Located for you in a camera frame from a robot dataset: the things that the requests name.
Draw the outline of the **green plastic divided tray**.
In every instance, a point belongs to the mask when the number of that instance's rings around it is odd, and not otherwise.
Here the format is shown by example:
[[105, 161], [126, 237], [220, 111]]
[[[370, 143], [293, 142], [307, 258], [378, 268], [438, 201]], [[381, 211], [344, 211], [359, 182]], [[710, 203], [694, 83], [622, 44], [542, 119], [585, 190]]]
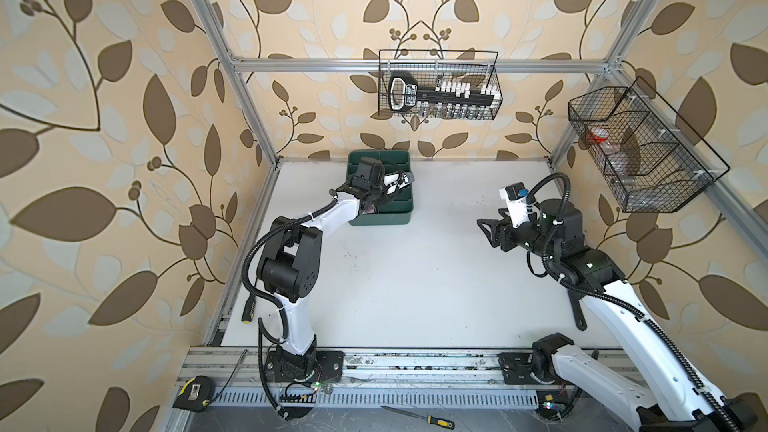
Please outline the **green plastic divided tray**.
[[410, 154], [404, 150], [357, 150], [347, 159], [351, 194], [361, 198], [353, 226], [399, 226], [414, 210]]

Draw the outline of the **black grey argyle sock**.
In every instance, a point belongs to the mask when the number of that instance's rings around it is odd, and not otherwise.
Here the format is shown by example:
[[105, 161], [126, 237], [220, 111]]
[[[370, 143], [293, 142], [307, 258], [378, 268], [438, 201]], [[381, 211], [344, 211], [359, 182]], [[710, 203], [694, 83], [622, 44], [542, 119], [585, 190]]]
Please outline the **black grey argyle sock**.
[[412, 172], [401, 172], [394, 175], [390, 186], [399, 190], [412, 185], [414, 182], [415, 179]]

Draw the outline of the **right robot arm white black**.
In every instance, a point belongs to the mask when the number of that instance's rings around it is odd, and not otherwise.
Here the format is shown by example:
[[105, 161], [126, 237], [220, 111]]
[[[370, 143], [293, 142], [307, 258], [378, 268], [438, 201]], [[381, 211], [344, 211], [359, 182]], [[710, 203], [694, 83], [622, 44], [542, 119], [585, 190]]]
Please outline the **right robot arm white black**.
[[529, 374], [543, 385], [569, 382], [635, 431], [751, 431], [758, 414], [742, 397], [727, 398], [651, 316], [633, 286], [603, 251], [588, 246], [581, 212], [570, 202], [571, 183], [552, 173], [528, 188], [499, 191], [497, 219], [478, 227], [493, 248], [520, 248], [538, 257], [540, 277], [567, 290], [604, 324], [637, 368], [639, 385], [601, 364], [562, 333], [532, 345]]

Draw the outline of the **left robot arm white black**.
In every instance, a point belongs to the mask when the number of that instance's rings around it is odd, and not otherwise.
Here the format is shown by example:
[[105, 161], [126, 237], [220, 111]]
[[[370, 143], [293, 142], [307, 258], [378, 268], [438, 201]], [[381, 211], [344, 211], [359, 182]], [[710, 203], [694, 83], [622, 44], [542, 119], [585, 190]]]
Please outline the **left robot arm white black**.
[[241, 268], [248, 292], [241, 321], [257, 322], [258, 337], [275, 347], [273, 364], [282, 373], [298, 378], [318, 368], [306, 298], [319, 277], [323, 238], [380, 212], [413, 182], [406, 166], [364, 156], [329, 191], [328, 204], [298, 218], [277, 217], [248, 251]]

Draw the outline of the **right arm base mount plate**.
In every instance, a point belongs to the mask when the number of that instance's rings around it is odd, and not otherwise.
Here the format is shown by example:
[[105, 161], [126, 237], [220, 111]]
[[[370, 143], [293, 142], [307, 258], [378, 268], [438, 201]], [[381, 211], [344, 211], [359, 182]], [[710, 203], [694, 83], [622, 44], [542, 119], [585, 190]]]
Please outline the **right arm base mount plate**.
[[504, 352], [497, 356], [505, 385], [559, 384], [551, 359], [542, 352]]

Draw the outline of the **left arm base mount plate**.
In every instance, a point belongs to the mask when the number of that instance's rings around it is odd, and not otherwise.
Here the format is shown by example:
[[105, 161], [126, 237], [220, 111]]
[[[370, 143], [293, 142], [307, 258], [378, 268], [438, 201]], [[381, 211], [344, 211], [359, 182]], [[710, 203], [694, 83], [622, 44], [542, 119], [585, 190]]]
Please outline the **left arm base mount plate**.
[[267, 355], [267, 374], [278, 383], [339, 382], [343, 374], [345, 354], [339, 350], [310, 348], [304, 355], [294, 355], [277, 348]]

